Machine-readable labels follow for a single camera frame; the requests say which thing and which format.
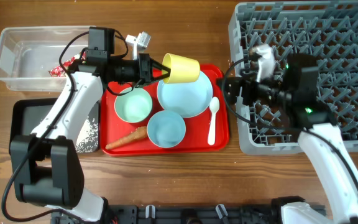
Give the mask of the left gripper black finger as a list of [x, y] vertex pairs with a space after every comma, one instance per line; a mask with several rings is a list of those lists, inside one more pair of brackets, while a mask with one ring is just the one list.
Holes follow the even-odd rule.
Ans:
[[165, 74], [165, 75], [161, 75], [159, 77], [153, 77], [152, 75], [148, 74], [142, 79], [141, 85], [143, 85], [143, 86], [151, 85], [155, 82], [159, 82], [160, 80], [164, 80], [164, 79], [168, 78], [169, 76], [170, 76], [169, 74]]
[[152, 68], [156, 68], [157, 70], [170, 71], [170, 68], [166, 67], [165, 65], [162, 65], [161, 63], [157, 62], [152, 58], [150, 59], [150, 66]]

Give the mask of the yellow plastic cup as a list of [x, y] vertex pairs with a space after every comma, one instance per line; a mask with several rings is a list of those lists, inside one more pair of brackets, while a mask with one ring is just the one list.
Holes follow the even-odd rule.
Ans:
[[163, 79], [166, 84], [195, 82], [200, 75], [200, 63], [192, 58], [166, 53], [162, 65], [170, 69], [169, 77]]

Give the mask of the large light blue plate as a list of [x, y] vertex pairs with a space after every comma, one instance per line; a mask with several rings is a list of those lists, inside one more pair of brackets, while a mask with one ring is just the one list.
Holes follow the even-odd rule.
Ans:
[[203, 113], [213, 98], [213, 86], [208, 76], [200, 72], [195, 82], [157, 85], [157, 99], [164, 110], [192, 118]]

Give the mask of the white plastic spoon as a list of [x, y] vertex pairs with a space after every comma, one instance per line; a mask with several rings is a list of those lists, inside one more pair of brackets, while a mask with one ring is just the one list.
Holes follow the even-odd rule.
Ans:
[[216, 114], [220, 109], [219, 99], [214, 96], [209, 104], [209, 110], [211, 112], [211, 122], [209, 125], [208, 144], [212, 146], [216, 140]]

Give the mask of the pale green bowl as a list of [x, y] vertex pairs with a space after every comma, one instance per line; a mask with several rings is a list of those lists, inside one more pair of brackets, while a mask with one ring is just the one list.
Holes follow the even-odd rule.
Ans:
[[127, 123], [139, 123], [145, 120], [153, 108], [153, 100], [143, 88], [126, 88], [114, 102], [117, 116]]

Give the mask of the light blue bowl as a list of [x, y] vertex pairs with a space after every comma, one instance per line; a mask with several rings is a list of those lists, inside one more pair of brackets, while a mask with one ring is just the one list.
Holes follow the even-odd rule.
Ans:
[[147, 135], [150, 141], [161, 148], [177, 146], [182, 142], [185, 134], [185, 121], [174, 111], [159, 111], [147, 123]]

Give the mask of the red snack wrapper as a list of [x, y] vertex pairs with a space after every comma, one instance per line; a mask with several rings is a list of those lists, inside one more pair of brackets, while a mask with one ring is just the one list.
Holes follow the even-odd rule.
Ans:
[[[81, 56], [79, 54], [74, 55], [71, 59], [66, 60], [63, 62], [63, 67], [67, 70], [68, 67], [74, 62], [76, 59], [85, 59], [85, 55]], [[66, 77], [66, 72], [62, 68], [62, 66], [57, 66], [51, 70], [48, 71], [49, 75], [53, 78], [63, 78]]]

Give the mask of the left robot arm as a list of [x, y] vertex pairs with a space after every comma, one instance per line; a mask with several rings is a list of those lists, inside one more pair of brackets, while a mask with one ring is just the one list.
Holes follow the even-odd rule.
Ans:
[[75, 143], [94, 104], [111, 82], [132, 88], [173, 76], [173, 67], [156, 62], [148, 54], [135, 60], [114, 54], [115, 29], [90, 27], [88, 46], [64, 68], [66, 85], [43, 121], [28, 135], [13, 137], [9, 145], [12, 175], [5, 192], [15, 191], [20, 202], [46, 207], [48, 214], [80, 223], [114, 223], [117, 216], [108, 201], [85, 188]]

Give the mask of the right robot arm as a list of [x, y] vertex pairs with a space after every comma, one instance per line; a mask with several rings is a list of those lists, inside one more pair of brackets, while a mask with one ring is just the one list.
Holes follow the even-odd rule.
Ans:
[[317, 98], [319, 68], [316, 57], [291, 54], [287, 58], [283, 81], [272, 73], [238, 77], [227, 73], [217, 81], [227, 106], [237, 97], [244, 105], [257, 100], [278, 107], [289, 118], [285, 130], [298, 133], [298, 145], [312, 163], [329, 200], [334, 223], [358, 223], [358, 170], [342, 140], [333, 112]]

